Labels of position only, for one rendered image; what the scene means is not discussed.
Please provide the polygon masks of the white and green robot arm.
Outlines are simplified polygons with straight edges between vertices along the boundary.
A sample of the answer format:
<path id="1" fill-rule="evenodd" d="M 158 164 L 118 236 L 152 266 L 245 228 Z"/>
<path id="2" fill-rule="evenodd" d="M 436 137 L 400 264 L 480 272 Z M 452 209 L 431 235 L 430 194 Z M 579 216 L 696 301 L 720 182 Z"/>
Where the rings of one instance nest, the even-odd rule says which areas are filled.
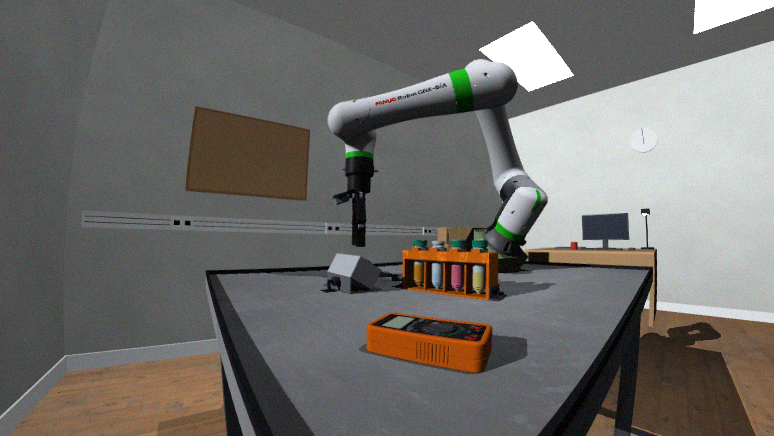
<path id="1" fill-rule="evenodd" d="M 495 251 L 514 256 L 526 244 L 524 239 L 548 197 L 524 171 L 512 136 L 505 104 L 516 94 L 517 76 L 509 65 L 487 61 L 478 59 L 465 69 L 416 85 L 338 103 L 328 115 L 328 125 L 345 142 L 345 176 L 373 177 L 378 172 L 373 165 L 375 129 L 475 111 L 488 148 L 494 186 L 503 200 L 483 238 Z"/>

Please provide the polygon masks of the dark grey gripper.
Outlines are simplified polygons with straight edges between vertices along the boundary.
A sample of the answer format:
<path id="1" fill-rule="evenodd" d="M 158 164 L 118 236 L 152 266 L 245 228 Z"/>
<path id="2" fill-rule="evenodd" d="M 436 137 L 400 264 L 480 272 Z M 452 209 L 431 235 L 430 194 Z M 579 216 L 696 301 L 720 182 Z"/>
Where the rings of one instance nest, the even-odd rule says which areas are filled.
<path id="1" fill-rule="evenodd" d="M 370 192 L 371 177 L 367 175 L 348 176 L 347 191 L 355 194 L 352 199 L 352 245 L 365 247 L 366 206 L 365 194 Z M 357 198 L 356 198 L 357 197 Z M 355 209 L 354 209 L 355 208 Z M 357 220 L 357 221 L 356 221 Z M 355 221 L 355 222 L 354 222 Z"/>

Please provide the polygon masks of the orange digital multimeter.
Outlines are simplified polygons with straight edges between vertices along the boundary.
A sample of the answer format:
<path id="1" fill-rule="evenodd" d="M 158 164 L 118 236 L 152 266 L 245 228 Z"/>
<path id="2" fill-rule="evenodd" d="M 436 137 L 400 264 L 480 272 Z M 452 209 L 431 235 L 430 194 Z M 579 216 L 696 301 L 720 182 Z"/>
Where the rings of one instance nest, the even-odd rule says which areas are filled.
<path id="1" fill-rule="evenodd" d="M 491 346 L 483 323 L 389 313 L 367 325 L 369 352 L 459 371 L 483 372 Z"/>

